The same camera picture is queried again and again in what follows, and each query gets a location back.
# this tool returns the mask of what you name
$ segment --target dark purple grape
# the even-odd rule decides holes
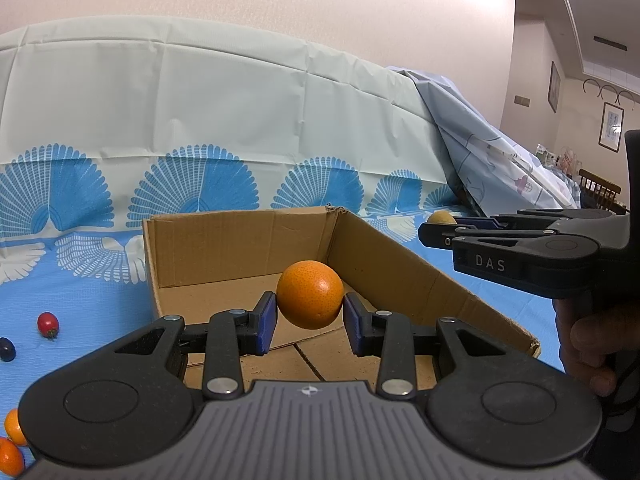
[[[0,337],[0,359],[6,362],[15,359],[15,346],[5,337]]]

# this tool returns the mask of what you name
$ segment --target framed artwork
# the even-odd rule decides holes
[[[549,92],[546,100],[549,101],[554,113],[558,113],[558,101],[560,99],[560,74],[556,68],[556,64],[551,62],[551,78],[549,79]]]
[[[600,140],[598,144],[612,152],[619,152],[622,138],[622,121],[625,118],[624,109],[611,103],[604,103],[602,124],[600,125]]]

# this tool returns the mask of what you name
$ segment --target wall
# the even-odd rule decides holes
[[[547,101],[552,61],[562,81],[556,113]],[[563,86],[564,71],[545,22],[516,16],[511,71],[500,129],[530,152],[535,153],[538,144],[552,150],[560,121]],[[531,99],[530,106],[514,103],[516,95]]]
[[[587,85],[587,93],[585,93],[580,80],[568,79],[565,82],[558,138],[554,151],[559,153],[564,146],[574,150],[585,170],[618,184],[622,188],[620,200],[629,205],[629,176],[624,139],[620,142],[618,153],[598,144],[604,103],[606,101],[613,104],[616,95],[605,90],[603,100],[597,97],[597,94],[597,89],[592,85]],[[624,96],[620,101],[625,109],[623,131],[640,129],[640,104],[634,107],[633,103]]]
[[[96,14],[190,16],[274,30],[383,66],[448,76],[495,125],[514,19],[514,0],[1,0],[0,9],[0,33]]]

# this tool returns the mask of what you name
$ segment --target ceiling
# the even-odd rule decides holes
[[[516,0],[516,13],[546,21],[567,75],[595,74],[640,92],[640,0]],[[594,36],[628,50],[597,43]]]

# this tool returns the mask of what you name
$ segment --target yellow fruit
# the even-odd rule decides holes
[[[287,267],[276,289],[278,308],[285,319],[308,330],[331,324],[338,317],[343,296],[340,276],[313,260]]]
[[[27,439],[25,439],[22,434],[20,424],[18,423],[18,408],[14,408],[6,414],[6,418],[4,419],[4,430],[16,446],[27,445]]]
[[[24,471],[24,457],[16,445],[0,436],[0,472],[18,476]]]
[[[451,216],[449,211],[436,211],[427,220],[427,224],[456,224],[456,219]]]

